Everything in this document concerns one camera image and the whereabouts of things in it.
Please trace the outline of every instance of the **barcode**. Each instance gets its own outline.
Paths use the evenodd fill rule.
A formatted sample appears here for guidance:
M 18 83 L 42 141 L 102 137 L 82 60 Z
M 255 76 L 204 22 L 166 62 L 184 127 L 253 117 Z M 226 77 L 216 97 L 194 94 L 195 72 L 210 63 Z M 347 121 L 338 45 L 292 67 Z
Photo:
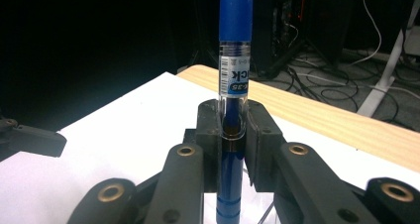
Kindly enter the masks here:
M 220 58 L 220 92 L 228 93 L 229 83 L 229 58 L 221 56 Z

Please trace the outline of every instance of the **wooden strip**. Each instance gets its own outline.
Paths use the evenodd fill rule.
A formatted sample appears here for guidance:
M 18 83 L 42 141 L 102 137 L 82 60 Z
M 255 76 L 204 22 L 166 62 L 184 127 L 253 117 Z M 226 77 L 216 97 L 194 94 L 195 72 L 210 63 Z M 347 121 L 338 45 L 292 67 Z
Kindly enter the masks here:
M 195 65 L 177 76 L 218 91 L 218 70 Z M 420 172 L 420 134 L 250 81 L 250 99 L 271 115 Z

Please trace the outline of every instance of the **pen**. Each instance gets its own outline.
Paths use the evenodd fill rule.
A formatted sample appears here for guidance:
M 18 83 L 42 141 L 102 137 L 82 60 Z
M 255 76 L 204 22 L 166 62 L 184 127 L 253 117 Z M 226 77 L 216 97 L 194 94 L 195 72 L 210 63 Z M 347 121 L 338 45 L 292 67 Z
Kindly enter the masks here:
M 222 155 L 217 223 L 239 223 L 248 111 L 253 0 L 220 0 L 219 104 Z

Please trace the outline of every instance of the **white label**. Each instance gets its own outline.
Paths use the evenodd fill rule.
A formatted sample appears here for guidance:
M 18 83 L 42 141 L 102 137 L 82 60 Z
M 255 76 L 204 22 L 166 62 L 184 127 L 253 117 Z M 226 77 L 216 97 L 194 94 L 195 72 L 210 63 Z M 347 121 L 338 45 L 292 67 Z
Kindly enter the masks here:
M 220 56 L 220 95 L 244 97 L 248 94 L 249 56 Z

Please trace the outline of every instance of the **floor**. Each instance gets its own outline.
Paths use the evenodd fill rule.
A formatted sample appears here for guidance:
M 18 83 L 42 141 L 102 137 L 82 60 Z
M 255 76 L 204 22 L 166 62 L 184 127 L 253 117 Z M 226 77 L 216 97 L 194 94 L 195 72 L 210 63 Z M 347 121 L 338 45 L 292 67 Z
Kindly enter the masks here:
M 386 59 L 375 57 L 349 65 L 366 56 L 344 51 L 339 65 L 331 67 L 306 46 L 276 78 L 255 80 L 356 113 L 386 66 Z M 415 60 L 410 64 L 398 63 L 395 81 L 372 118 L 420 132 L 420 69 Z

